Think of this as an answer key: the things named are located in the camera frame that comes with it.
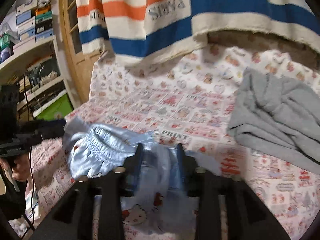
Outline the person's left hand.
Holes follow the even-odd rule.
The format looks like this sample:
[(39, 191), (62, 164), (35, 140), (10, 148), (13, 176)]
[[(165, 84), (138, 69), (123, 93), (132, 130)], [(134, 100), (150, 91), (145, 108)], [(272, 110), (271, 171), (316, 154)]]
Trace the person's left hand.
[(9, 163), (1, 158), (1, 166), (12, 172), (12, 179), (20, 182), (25, 182), (30, 176), (30, 162), (27, 154), (22, 154), (14, 159), (15, 166), (10, 167)]

